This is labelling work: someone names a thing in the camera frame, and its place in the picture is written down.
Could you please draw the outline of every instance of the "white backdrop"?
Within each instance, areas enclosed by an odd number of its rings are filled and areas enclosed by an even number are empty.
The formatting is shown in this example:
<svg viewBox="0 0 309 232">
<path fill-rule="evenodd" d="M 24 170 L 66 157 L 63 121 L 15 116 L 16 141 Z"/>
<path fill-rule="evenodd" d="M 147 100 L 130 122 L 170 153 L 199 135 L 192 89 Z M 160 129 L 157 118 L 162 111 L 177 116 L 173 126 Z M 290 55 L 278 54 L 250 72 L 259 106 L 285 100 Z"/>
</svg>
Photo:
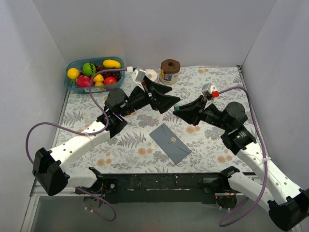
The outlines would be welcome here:
<svg viewBox="0 0 309 232">
<path fill-rule="evenodd" d="M 309 2 L 277 1 L 244 63 L 270 156 L 309 188 Z M 301 223 L 309 231 L 309 218 Z"/>
<path fill-rule="evenodd" d="M 20 231 L 33 184 L 25 139 L 37 122 L 57 122 L 66 63 L 31 0 L 0 0 L 0 231 Z M 30 151 L 50 147 L 55 129 L 38 128 Z"/>
<path fill-rule="evenodd" d="M 33 0 L 65 61 L 242 64 L 275 0 Z"/>
</svg>

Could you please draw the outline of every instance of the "cable tie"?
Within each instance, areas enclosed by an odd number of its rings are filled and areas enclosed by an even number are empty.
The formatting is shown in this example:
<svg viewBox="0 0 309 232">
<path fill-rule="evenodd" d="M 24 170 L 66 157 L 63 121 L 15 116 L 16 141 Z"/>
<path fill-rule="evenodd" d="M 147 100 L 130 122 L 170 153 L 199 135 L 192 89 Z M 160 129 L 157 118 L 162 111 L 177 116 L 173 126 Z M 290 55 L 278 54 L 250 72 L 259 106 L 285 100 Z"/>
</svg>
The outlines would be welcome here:
<svg viewBox="0 0 309 232">
<path fill-rule="evenodd" d="M 91 144 L 92 144 L 91 150 L 93 150 L 95 148 L 95 144 L 93 143 L 91 137 L 89 136 L 89 134 L 87 132 L 85 132 L 85 136 L 87 136 L 87 138 L 90 139 Z"/>
<path fill-rule="evenodd" d="M 263 158 L 263 159 L 262 159 L 262 162 L 260 162 L 260 163 L 258 164 L 258 166 L 260 166 L 261 164 L 263 164 L 264 162 L 267 162 L 267 161 L 269 161 L 269 160 L 271 160 L 271 157 Z"/>
</svg>

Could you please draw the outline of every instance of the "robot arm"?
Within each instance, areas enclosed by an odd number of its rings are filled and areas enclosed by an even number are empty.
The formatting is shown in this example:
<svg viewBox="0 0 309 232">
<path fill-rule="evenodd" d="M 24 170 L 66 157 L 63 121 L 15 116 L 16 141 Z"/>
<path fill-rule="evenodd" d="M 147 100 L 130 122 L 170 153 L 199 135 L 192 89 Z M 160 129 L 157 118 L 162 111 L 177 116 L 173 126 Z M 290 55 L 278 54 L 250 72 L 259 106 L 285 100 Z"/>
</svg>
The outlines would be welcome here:
<svg viewBox="0 0 309 232">
<path fill-rule="evenodd" d="M 95 146 L 118 134 L 127 124 L 123 117 L 147 105 L 162 114 L 180 101 L 178 97 L 165 95 L 172 88 L 152 82 L 146 77 L 145 70 L 138 67 L 135 74 L 135 82 L 139 86 L 130 96 L 120 88 L 109 92 L 104 107 L 109 124 L 104 132 L 88 135 L 105 127 L 106 118 L 101 115 L 83 131 L 86 136 L 78 135 L 48 151 L 41 148 L 36 152 L 32 173 L 49 196 L 58 194 L 65 187 L 98 186 L 100 189 L 105 180 L 99 171 L 89 168 L 76 172 L 70 166 Z"/>
<path fill-rule="evenodd" d="M 230 102 L 223 111 L 213 104 L 219 94 L 211 84 L 204 85 L 203 95 L 195 101 L 180 106 L 173 114 L 192 125 L 202 120 L 223 129 L 224 145 L 244 161 L 261 179 L 264 179 L 264 165 L 267 161 L 267 188 L 259 204 L 268 211 L 273 222 L 288 231 L 309 215 L 309 189 L 303 190 L 291 181 L 269 158 L 262 156 L 259 144 L 243 126 L 248 119 L 245 109 L 238 102 Z M 261 186 L 245 177 L 235 167 L 229 167 L 219 174 L 219 183 L 225 190 L 234 189 L 256 200 Z"/>
</svg>

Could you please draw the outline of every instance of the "patterned tabletop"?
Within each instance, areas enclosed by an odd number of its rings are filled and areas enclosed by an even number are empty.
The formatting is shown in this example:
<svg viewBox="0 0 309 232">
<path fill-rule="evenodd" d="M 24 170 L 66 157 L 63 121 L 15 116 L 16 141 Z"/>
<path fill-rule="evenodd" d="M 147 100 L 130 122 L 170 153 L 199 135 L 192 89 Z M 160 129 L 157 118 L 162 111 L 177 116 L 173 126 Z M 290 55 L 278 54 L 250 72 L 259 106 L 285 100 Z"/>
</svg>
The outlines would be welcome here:
<svg viewBox="0 0 309 232">
<path fill-rule="evenodd" d="M 201 94 L 205 83 L 216 85 L 218 90 L 242 85 L 237 68 L 181 68 L 179 81 L 171 87 L 168 94 L 181 98 L 180 105 L 195 100 Z M 126 75 L 121 88 L 127 95 L 135 87 L 135 83 Z M 108 92 L 94 93 L 96 100 L 104 105 Z M 247 129 L 256 137 L 253 122 L 249 112 L 246 95 L 241 90 L 233 90 L 215 99 L 219 110 L 232 101 L 240 102 L 246 109 Z M 86 169 L 95 167 L 101 173 L 196 173 L 220 172 L 231 165 L 243 172 L 252 170 L 241 160 L 237 159 L 223 145 L 220 136 L 223 130 L 200 122 L 199 126 L 191 126 L 172 114 L 173 108 L 164 114 L 153 111 L 146 106 L 131 115 L 126 116 L 127 126 L 114 138 L 104 142 L 89 151 L 72 168 Z M 101 115 L 100 110 L 92 102 L 89 95 L 71 92 L 64 112 L 62 126 L 83 131 Z M 192 152 L 175 165 L 171 159 L 149 136 L 149 133 L 165 123 Z M 58 134 L 57 145 L 72 138 L 74 134 L 61 130 Z"/>
</svg>

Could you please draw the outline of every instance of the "envelope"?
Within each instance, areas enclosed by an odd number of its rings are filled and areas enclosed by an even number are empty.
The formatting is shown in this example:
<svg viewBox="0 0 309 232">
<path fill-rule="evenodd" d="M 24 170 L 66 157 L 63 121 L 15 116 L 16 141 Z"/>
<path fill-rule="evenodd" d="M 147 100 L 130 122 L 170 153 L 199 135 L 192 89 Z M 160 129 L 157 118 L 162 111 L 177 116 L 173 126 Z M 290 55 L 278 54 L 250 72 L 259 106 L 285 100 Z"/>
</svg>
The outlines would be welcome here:
<svg viewBox="0 0 309 232">
<path fill-rule="evenodd" d="M 191 153 L 191 150 L 165 124 L 149 135 L 175 164 Z"/>
</svg>

